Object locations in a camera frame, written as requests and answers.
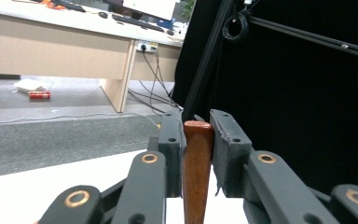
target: reddish-brown object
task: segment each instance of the reddish-brown object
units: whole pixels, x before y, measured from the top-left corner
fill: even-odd
[[[29,91],[28,96],[30,99],[49,99],[50,92],[49,91]]]
[[[213,127],[202,121],[184,124],[187,149],[183,156],[185,224],[202,224],[213,155]]]

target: brown wooden handle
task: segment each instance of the brown wooden handle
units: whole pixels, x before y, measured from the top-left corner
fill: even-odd
[[[202,224],[208,197],[213,154],[213,127],[202,121],[184,124],[187,149],[183,155],[185,224]]]

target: keyboard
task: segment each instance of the keyboard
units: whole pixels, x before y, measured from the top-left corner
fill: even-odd
[[[125,22],[125,23],[129,23],[129,24],[132,24],[132,25],[140,26],[142,28],[164,32],[164,29],[162,29],[159,26],[152,25],[152,24],[147,23],[145,21],[138,21],[138,20],[136,20],[134,18],[131,18],[131,17],[123,17],[123,16],[112,15],[112,18],[115,21]]]

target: electrical socket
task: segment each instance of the electrical socket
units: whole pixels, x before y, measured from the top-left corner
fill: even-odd
[[[145,47],[146,47],[145,52],[154,52],[153,49],[157,49],[157,47],[158,47],[158,43],[139,40],[138,48],[136,48],[136,49],[142,51],[142,45],[145,45]]]

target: desk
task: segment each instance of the desk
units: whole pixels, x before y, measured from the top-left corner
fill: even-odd
[[[108,189],[127,176],[132,159],[140,152],[0,176],[0,223],[33,223],[60,193],[73,186],[91,185],[99,191]],[[216,179],[211,172],[205,224],[247,223],[243,199],[227,199],[222,192],[214,197],[215,193]],[[167,199],[166,223],[184,223],[182,199]]]
[[[124,112],[129,80],[153,80],[138,40],[158,43],[164,81],[174,81],[182,43],[168,35],[118,24],[100,9],[87,13],[0,0],[0,74],[100,78],[117,112]],[[147,54],[156,67],[154,54]]]

